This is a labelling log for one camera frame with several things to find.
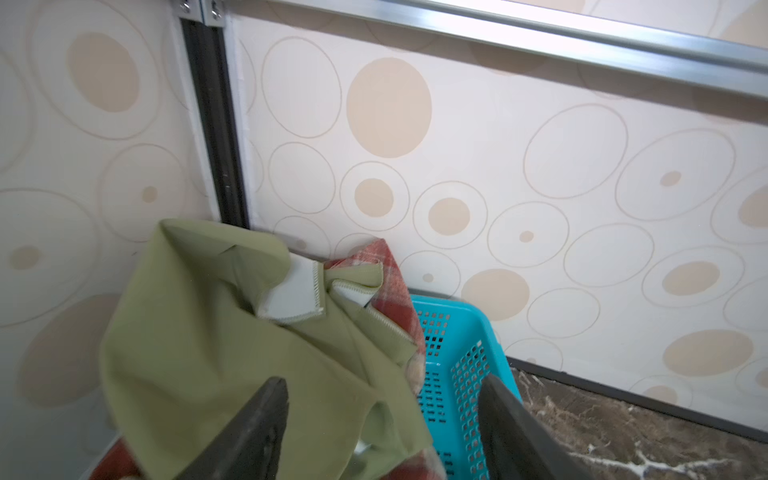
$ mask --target green fabric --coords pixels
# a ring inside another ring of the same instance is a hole
[[[149,478],[178,474],[271,376],[290,402],[279,480],[378,478],[432,444],[403,372],[412,341],[339,294],[375,291],[381,267],[328,271],[321,315],[256,318],[289,268],[268,233],[158,226],[101,346],[105,395]],[[354,455],[358,440],[371,446]]]

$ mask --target wall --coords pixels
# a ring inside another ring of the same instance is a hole
[[[0,6],[0,478],[78,478],[116,436],[98,344],[150,232],[211,218],[196,106],[169,2]]]
[[[529,5],[768,47],[765,0],[528,0]]]
[[[766,102],[236,7],[254,224],[323,257],[384,237],[508,355],[768,429]]]

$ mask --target metal track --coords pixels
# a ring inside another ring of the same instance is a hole
[[[276,1],[768,98],[768,50],[713,38],[504,0]]]

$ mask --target blue plastic basket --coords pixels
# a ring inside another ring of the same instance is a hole
[[[427,367],[419,405],[448,478],[488,480],[478,428],[483,377],[493,373],[520,399],[488,317],[468,303],[412,296],[424,329]]]

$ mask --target brown marble tile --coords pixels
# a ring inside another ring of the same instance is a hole
[[[768,445],[513,369],[525,408],[595,480],[768,480]]]

